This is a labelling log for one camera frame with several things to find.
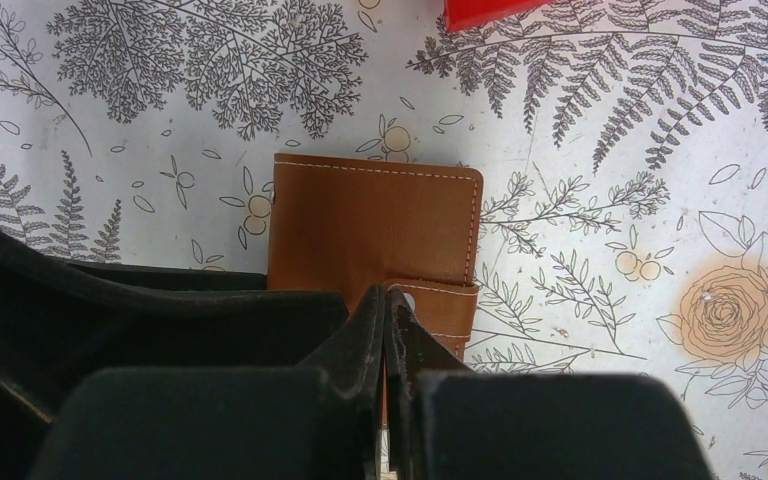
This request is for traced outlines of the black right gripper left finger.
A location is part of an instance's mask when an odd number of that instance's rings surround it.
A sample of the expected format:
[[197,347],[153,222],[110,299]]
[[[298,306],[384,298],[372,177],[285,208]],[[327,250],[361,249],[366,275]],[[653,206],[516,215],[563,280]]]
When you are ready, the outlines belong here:
[[386,295],[370,287],[347,321],[301,365],[312,382],[301,404],[303,479],[378,479]]

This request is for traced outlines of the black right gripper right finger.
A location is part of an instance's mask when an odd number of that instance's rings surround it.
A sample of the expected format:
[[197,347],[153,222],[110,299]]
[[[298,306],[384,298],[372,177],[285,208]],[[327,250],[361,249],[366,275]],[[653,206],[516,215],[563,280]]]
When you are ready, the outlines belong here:
[[388,290],[386,298],[389,465],[399,479],[467,479],[476,470],[476,376],[420,325],[401,290]]

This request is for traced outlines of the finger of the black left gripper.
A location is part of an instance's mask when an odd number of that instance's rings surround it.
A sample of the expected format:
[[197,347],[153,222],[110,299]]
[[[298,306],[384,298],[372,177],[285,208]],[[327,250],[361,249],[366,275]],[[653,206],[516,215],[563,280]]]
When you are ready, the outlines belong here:
[[65,398],[118,367],[290,366],[347,319],[341,296],[262,274],[41,254],[0,231],[0,479],[23,479]]

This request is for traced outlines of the brown leather card holder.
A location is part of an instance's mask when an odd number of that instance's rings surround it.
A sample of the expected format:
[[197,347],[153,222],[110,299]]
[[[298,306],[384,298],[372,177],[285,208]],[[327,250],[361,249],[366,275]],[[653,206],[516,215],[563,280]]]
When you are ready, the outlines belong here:
[[457,357],[471,338],[483,176],[472,168],[279,153],[270,290],[401,290]]

